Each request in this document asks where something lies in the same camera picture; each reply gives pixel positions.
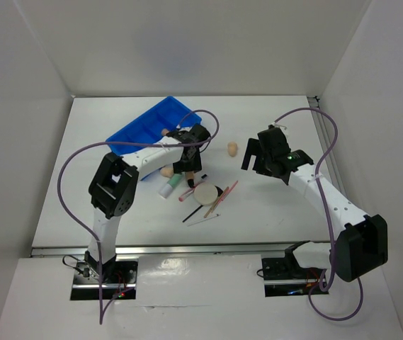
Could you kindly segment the round cream powder puff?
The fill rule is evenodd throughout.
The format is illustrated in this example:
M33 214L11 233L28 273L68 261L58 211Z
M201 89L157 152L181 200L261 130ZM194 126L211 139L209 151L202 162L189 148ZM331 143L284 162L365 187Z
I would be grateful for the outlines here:
M193 196L199 205L209 206L217 200L219 193L215 185L203 182L195 187Z

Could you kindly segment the pink brow comb brush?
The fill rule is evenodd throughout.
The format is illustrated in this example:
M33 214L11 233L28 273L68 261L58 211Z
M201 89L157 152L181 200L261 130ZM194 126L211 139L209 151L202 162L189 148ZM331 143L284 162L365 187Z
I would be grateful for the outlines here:
M208 177L207 174L203 174L200 178L200 180L198 182L196 182L194 184L193 188L189 188L187 191L185 191L184 193L182 193L179 197L178 197L178 201L179 202L183 202L185 199L187 199L188 196L192 195L196 186L198 186L199 184L203 183L205 181L205 179Z

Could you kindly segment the mint green white tube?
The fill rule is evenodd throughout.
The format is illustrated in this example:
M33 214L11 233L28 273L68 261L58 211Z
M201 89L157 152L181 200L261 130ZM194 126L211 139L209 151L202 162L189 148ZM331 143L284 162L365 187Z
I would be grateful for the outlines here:
M159 190L159 195L167 199L183 178L182 174L174 174Z

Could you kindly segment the aluminium rail front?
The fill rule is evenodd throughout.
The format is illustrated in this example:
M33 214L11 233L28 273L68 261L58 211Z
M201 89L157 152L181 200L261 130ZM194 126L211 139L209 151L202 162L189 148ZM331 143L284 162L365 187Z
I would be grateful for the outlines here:
M261 243L233 243L233 244L180 244L154 246L119 246L116 248L118 256L144 255L199 255L199 254L263 254L284 252L296 242L261 242ZM85 247L33 247L31 258L57 257L64 255L83 256Z

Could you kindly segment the blue divided plastic bin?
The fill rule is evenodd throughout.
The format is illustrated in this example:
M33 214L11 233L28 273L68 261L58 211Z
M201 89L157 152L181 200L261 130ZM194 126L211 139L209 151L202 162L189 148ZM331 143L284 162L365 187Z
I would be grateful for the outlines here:
M190 112L191 110L182 102L168 96L115 132L106 141L156 144L163 137L161 131L164 128L175 130L179 125L181 128L191 129L195 124L200 124L202 118L195 113L181 123Z

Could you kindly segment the small beige makeup sponge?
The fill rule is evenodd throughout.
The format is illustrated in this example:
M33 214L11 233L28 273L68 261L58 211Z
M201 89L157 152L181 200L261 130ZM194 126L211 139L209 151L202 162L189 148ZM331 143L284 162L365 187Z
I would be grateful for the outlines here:
M166 178L171 178L174 175L174 170L172 167L163 167L159 172L163 177Z

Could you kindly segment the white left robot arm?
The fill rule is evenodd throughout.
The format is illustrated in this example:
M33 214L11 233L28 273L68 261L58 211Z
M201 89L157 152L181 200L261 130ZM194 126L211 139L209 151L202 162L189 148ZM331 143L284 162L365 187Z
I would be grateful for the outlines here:
M138 182L166 165L172 165L175 174L200 171L200 146L210 138L205 127L195 124L190 130L167 132L159 147L103 157L89 186L97 238L91 240L84 258L92 278L105 283L113 277L120 219L133 204Z

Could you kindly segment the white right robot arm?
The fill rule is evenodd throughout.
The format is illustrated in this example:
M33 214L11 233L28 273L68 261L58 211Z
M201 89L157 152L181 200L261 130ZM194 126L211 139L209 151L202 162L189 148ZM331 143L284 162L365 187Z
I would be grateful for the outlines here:
M247 142L242 169L277 178L296 190L327 221L328 242L298 242L285 250L283 268L292 278L308 268L332 269L351 282L388 261L387 223L356 207L316 168L301 149L292 150L276 126Z

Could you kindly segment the white thin makeup pencil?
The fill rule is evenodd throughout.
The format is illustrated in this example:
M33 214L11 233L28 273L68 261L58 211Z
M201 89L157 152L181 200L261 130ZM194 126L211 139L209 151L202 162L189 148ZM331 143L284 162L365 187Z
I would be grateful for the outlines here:
M192 223L188 224L187 226L188 226L188 227L192 227L192 226L194 226L194 225L198 225L198 224L200 224L200 223L204 223L204 222L213 220L213 219L218 218L218 217L220 217L220 216L221 216L221 214L215 214L215 215L213 215L213 216L210 216L210 217L207 217L207 218L203 218L203 219L198 220L198 221L196 221L196 222L192 222Z

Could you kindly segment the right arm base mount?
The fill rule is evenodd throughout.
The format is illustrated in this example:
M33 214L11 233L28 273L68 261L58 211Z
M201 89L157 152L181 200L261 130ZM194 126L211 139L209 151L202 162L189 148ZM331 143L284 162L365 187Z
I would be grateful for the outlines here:
M269 297L290 297L308 295L313 290L314 295L326 295L319 289L319 268L302 268L296 261L294 251L305 245L298 242L287 247L283 256L262 258L262 267L256 275L263 280L264 293Z

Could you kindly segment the beige makeup sponge egg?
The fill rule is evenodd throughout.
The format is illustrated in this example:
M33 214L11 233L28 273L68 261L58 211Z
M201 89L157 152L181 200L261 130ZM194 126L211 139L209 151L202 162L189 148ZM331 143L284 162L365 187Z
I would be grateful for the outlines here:
M230 157L235 157L238 152L238 144L236 142L229 142L227 144L227 153Z

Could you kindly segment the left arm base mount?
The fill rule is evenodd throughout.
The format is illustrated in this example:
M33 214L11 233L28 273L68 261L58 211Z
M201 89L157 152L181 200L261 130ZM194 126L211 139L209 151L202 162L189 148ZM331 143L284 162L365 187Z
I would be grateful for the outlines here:
M71 301L98 299L98 274L85 262L73 255L62 257L62 264L74 271ZM116 261L112 270L103 271L103 299L135 300L137 294L138 260Z

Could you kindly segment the long pink makeup brush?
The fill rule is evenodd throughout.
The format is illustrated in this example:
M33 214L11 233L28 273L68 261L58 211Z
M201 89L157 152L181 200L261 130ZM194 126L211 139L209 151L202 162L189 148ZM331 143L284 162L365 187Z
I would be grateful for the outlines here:
M220 202L223 201L228 194L235 188L235 186L239 183L239 181L235 181L230 187L228 187L225 192L220 196Z

